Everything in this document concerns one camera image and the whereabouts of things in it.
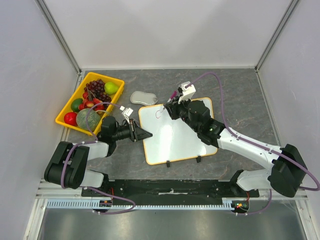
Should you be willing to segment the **purple capped white marker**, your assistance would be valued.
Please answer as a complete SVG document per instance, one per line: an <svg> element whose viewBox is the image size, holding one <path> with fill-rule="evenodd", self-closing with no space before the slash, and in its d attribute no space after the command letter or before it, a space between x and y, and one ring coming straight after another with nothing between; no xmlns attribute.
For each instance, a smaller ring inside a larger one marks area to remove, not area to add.
<svg viewBox="0 0 320 240"><path fill-rule="evenodd" d="M176 95L177 95L177 92L174 91L174 92L172 93L172 95L170 96L170 98L167 100L166 103L170 103L170 102L174 99L174 97L175 97ZM165 104L164 104L163 107L162 107L162 109L160 110L160 113L162 113L165 109L166 109L166 107L165 107Z"/></svg>

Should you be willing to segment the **orange framed whiteboard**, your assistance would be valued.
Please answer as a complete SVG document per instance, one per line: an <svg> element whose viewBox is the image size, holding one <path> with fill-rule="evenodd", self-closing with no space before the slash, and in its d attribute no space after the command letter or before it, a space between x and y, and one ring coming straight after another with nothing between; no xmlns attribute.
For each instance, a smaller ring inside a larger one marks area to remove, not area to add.
<svg viewBox="0 0 320 240"><path fill-rule="evenodd" d="M140 127L152 137L143 140L146 162L149 165L212 156L218 149L206 145L180 118L172 120L162 104L141 107Z"/></svg>

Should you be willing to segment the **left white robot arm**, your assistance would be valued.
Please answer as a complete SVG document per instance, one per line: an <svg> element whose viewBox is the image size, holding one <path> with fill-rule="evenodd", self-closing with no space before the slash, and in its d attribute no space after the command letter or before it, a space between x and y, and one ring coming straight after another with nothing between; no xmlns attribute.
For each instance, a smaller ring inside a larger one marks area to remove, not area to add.
<svg viewBox="0 0 320 240"><path fill-rule="evenodd" d="M99 197L104 197L109 193L110 185L104 181L102 173L87 171L87 162L111 156L117 141L129 139L138 142L152 136L151 132L138 126L134 119L120 125L113 116L107 116L102 120L97 140L76 144L61 141L57 145L44 171L44 180L64 189L89 186Z"/></svg>

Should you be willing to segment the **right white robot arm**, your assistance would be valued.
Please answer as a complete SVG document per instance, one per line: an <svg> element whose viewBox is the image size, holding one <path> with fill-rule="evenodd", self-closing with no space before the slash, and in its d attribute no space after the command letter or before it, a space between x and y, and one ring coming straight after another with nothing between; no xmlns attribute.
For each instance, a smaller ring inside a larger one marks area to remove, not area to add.
<svg viewBox="0 0 320 240"><path fill-rule="evenodd" d="M181 119L197 137L208 146L237 153L263 167L262 170L239 170L229 191L235 197L255 189L273 189L292 198L306 175L306 165L298 149L266 144L228 129L224 123L211 117L210 110L201 100L179 101L164 104L172 120Z"/></svg>

